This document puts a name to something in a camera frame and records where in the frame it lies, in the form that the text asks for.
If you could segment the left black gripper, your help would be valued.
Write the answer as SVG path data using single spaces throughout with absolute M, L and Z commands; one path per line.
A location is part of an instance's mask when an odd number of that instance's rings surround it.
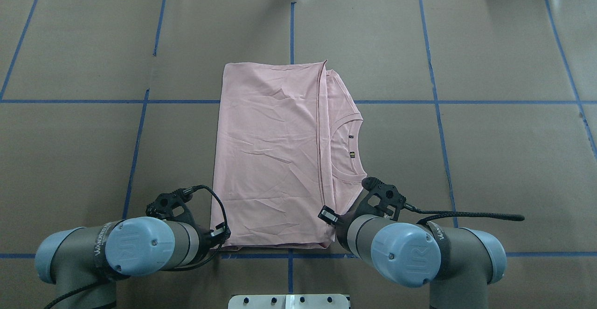
M 213 260 L 218 250 L 228 245 L 231 235 L 227 225 L 218 225 L 215 230 L 196 226 L 196 232 L 200 240 L 196 254 L 196 262 L 199 265 L 205 265 Z

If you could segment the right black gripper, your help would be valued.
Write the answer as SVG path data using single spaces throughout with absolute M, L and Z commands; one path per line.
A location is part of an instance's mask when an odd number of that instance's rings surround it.
M 360 216 L 356 211 L 347 212 L 339 217 L 338 214 L 328 206 L 320 209 L 318 218 L 335 227 L 335 234 L 339 245 L 352 254 L 358 254 L 358 233 L 362 228 L 362 221 L 358 220 Z

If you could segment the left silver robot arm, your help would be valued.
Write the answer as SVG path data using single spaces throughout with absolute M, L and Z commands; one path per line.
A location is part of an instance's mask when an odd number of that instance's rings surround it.
M 149 216 L 114 220 L 49 235 L 37 249 L 35 269 L 57 288 L 48 309 L 113 309 L 118 281 L 200 268 L 229 237 L 226 223 L 205 230 Z

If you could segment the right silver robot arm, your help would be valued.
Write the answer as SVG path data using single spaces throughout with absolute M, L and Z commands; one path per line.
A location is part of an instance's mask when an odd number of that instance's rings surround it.
M 488 286 L 505 275 L 507 256 L 494 235 L 469 228 L 396 222 L 377 215 L 337 215 L 324 206 L 318 218 L 338 242 L 382 277 L 408 288 L 429 285 L 431 309 L 486 309 Z

